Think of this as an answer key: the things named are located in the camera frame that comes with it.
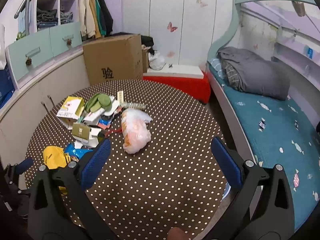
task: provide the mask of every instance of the white bag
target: white bag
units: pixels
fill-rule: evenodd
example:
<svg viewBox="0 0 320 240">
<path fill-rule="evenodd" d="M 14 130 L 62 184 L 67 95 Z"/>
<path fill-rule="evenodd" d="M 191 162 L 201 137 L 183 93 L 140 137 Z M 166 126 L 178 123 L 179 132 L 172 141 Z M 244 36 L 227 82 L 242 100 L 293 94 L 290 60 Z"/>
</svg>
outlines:
<svg viewBox="0 0 320 240">
<path fill-rule="evenodd" d="M 146 126 L 151 121 L 152 118 L 141 110 L 129 108 L 122 113 L 123 149 L 127 153 L 135 154 L 151 141 L 151 133 Z"/>
<path fill-rule="evenodd" d="M 149 66 L 154 70 L 161 70 L 165 65 L 164 57 L 160 55 L 159 51 L 155 51 L 152 55 L 149 53 Z"/>
<path fill-rule="evenodd" d="M 0 70 L 4 69 L 7 65 L 5 59 L 5 47 L 4 47 L 4 25 L 0 23 Z"/>
</svg>

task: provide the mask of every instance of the metal bolt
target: metal bolt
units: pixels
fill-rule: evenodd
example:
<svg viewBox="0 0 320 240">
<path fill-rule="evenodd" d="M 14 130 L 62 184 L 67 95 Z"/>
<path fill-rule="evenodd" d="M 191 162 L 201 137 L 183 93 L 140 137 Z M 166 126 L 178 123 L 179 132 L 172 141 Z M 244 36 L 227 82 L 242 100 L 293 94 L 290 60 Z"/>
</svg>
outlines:
<svg viewBox="0 0 320 240">
<path fill-rule="evenodd" d="M 74 167 L 76 167 L 77 166 L 77 163 L 76 162 L 69 162 L 69 164 L 68 164 L 68 167 L 70 167 L 70 168 L 74 168 Z"/>
<path fill-rule="evenodd" d="M 277 165 L 276 165 L 276 169 L 277 169 L 278 171 L 282 171 L 282 170 L 283 170 L 283 167 L 282 167 L 280 164 L 277 164 Z"/>
<path fill-rule="evenodd" d="M 253 167 L 254 163 L 253 163 L 253 161 L 247 160 L 245 162 L 245 165 L 247 165 L 248 167 Z"/>
<path fill-rule="evenodd" d="M 44 171 L 45 170 L 45 165 L 41 165 L 40 167 L 39 167 L 39 171 Z"/>
</svg>

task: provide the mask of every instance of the pillow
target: pillow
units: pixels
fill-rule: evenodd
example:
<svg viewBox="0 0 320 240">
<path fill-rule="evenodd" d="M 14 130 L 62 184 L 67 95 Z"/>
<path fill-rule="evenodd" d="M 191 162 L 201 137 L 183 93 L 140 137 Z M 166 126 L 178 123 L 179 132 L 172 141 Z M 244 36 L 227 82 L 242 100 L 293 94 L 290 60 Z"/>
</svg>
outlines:
<svg viewBox="0 0 320 240">
<path fill-rule="evenodd" d="M 247 49 L 234 47 L 219 49 L 218 55 L 222 69 L 226 71 L 228 80 L 232 81 L 230 86 L 234 89 L 286 100 L 290 79 L 283 72 L 281 64 L 264 60 Z"/>
<path fill-rule="evenodd" d="M 208 60 L 208 62 L 215 69 L 215 71 L 218 73 L 219 78 L 222 78 L 223 80 L 227 79 L 225 71 L 221 67 L 221 62 L 220 62 L 219 58 L 213 57 L 212 59 Z"/>
</svg>

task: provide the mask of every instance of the mint green drawer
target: mint green drawer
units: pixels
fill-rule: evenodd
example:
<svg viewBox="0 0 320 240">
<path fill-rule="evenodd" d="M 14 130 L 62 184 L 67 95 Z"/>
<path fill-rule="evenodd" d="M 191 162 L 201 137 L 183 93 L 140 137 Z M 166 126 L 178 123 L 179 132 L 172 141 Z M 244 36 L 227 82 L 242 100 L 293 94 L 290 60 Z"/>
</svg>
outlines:
<svg viewBox="0 0 320 240">
<path fill-rule="evenodd" d="M 81 45 L 80 22 L 66 23 L 50 28 L 50 42 L 54 56 Z"/>
<path fill-rule="evenodd" d="M 11 68 L 17 81 L 33 68 L 53 57 L 49 29 L 32 33 L 15 41 L 9 45 L 8 49 Z M 32 59 L 30 66 L 26 65 L 26 55 Z"/>
</svg>

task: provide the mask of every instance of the bed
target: bed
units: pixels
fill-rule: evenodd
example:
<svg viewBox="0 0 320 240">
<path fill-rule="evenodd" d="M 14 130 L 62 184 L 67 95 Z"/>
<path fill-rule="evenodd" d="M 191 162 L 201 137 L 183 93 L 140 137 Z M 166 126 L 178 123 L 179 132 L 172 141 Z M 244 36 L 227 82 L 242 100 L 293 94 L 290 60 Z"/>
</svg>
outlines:
<svg viewBox="0 0 320 240">
<path fill-rule="evenodd" d="M 206 74 L 221 105 L 237 151 L 245 160 L 272 168 L 279 163 L 286 172 L 294 204 L 295 229 L 309 217 L 320 194 L 320 137 L 293 98 L 285 101 L 239 92 L 222 80 L 210 62 L 235 35 L 240 4 L 234 0 L 229 29 L 208 53 Z M 297 0 L 315 4 L 314 0 Z"/>
</svg>

